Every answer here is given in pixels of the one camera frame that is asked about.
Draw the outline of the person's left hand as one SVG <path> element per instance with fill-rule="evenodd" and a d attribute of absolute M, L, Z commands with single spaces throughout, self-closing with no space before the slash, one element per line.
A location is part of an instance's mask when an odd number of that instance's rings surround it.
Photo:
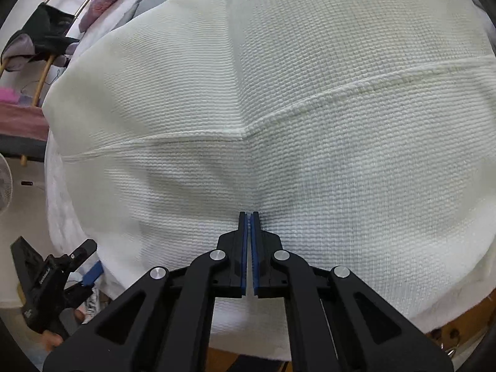
<path fill-rule="evenodd" d="M 66 321 L 69 322 L 69 327 L 72 328 L 73 330 L 77 329 L 77 327 L 82 325 L 82 323 L 85 320 L 85 314 L 80 309 L 75 309 L 73 311 L 72 318 L 68 317 L 68 312 L 64 314 L 64 317 L 66 318 Z M 40 341 L 43 347 L 45 348 L 45 350 L 47 352 L 51 352 L 56 347 L 60 346 L 64 342 L 64 339 L 62 336 L 60 336 L 57 333 L 53 333 L 51 331 L 45 330 L 41 334 Z"/>

